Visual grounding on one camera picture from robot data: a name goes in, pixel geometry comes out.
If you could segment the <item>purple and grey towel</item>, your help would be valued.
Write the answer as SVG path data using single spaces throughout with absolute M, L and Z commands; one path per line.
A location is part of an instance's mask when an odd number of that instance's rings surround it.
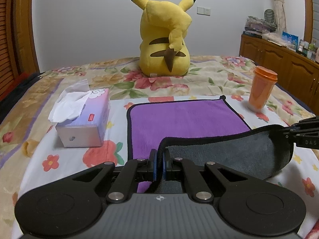
M 196 165 L 215 161 L 265 180 L 283 169 L 294 151 L 281 125 L 251 129 L 225 96 L 136 104 L 127 111 L 127 123 L 128 158 L 147 158 L 156 150 L 155 170 L 168 151 Z

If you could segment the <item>wooden sideboard cabinet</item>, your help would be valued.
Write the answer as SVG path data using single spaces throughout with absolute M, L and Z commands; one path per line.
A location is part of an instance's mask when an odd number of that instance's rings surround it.
M 239 55 L 278 74 L 278 85 L 318 115 L 318 63 L 285 47 L 242 35 Z

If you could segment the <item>orange plastic cup with lid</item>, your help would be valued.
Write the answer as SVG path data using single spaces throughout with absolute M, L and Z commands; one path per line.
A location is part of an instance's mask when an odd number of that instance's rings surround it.
M 248 100 L 249 108 L 254 112 L 261 112 L 277 83 L 277 73 L 263 66 L 254 68 L 254 78 Z

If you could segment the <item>white fruit print sheet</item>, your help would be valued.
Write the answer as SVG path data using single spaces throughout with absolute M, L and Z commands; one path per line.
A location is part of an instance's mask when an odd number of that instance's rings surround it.
M 117 166 L 125 164 L 128 160 L 127 111 L 132 106 L 142 103 L 201 99 L 214 100 L 218 97 L 151 97 L 110 101 L 110 112 L 101 147 L 65 148 L 57 131 L 52 128 L 37 146 L 27 166 L 21 182 L 20 194 L 104 161 L 112 161 Z M 284 124 L 284 121 L 270 107 L 264 108 L 260 113 L 249 110 L 245 96 L 227 96 L 226 101 L 251 129 L 271 124 Z

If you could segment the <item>pink tissue box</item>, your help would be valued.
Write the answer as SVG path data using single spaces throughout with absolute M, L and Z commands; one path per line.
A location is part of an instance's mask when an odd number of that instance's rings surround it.
M 100 147 L 110 112 L 109 90 L 91 90 L 86 79 L 64 89 L 48 120 L 65 148 Z

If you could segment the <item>floral bed quilt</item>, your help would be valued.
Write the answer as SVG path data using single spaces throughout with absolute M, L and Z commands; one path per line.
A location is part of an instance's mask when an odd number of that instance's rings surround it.
M 52 128 L 49 113 L 62 91 L 86 79 L 91 89 L 107 88 L 111 100 L 151 97 L 245 96 L 251 90 L 255 63 L 245 57 L 192 57 L 182 77 L 147 77 L 137 58 L 68 66 L 34 75 L 1 101 L 1 238 L 18 238 L 21 231 L 14 206 L 27 166 Z M 314 116 L 305 105 L 274 87 L 265 106 L 290 126 Z

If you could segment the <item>clutter pile on cabinet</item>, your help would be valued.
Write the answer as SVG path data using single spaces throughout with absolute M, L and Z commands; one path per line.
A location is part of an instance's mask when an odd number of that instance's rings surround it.
M 307 43 L 298 36 L 279 31 L 272 9 L 264 11 L 264 18 L 249 16 L 246 20 L 243 35 L 265 39 L 268 42 L 295 51 L 312 61 L 316 61 L 317 48 L 314 43 Z

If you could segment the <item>wooden louvered wardrobe door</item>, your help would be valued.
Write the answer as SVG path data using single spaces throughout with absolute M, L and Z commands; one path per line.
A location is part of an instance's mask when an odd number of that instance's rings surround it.
M 18 77 L 18 67 L 14 52 L 13 1 L 1 0 L 1 45 L 0 45 L 0 93 L 1 100 L 7 95 L 8 88 Z

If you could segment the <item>beige lace curtain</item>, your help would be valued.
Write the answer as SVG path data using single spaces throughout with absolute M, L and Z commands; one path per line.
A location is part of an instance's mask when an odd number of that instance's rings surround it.
M 277 24 L 277 32 L 282 34 L 287 31 L 286 12 L 284 0 L 273 0 L 275 6 L 275 22 Z

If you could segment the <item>wooden panel door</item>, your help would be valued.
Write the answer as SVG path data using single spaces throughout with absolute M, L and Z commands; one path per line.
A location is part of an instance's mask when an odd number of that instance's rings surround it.
M 13 0 L 13 27 L 20 71 L 39 73 L 32 27 L 32 0 Z

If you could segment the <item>yellow Pikachu plush toy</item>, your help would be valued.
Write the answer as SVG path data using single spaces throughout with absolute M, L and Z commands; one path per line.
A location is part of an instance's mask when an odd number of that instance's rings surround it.
M 196 0 L 131 0 L 142 9 L 140 69 L 148 77 L 183 76 L 190 67 L 185 37 L 192 18 L 187 11 Z

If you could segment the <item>white wall switch plate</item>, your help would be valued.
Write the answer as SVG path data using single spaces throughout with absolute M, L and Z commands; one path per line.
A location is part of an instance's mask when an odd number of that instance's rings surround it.
M 210 16 L 211 15 L 211 9 L 210 8 L 205 8 L 205 7 L 197 7 L 196 13 L 198 15 Z

